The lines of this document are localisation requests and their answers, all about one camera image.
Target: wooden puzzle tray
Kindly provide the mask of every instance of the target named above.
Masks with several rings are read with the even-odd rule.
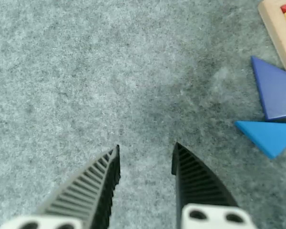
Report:
[[[281,7],[286,0],[264,0],[258,10],[286,70],[286,16]]]

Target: gray carpet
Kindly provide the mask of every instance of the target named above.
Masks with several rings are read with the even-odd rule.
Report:
[[[174,143],[261,229],[286,229],[286,151],[234,126],[264,118],[250,55],[282,67],[258,0],[0,0],[0,225],[121,146],[111,229],[174,229]]]

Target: blue triangle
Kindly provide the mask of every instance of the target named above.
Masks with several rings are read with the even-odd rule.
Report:
[[[254,56],[251,61],[266,119],[286,118],[286,72]]]
[[[235,125],[271,159],[286,148],[286,123],[236,121]]]

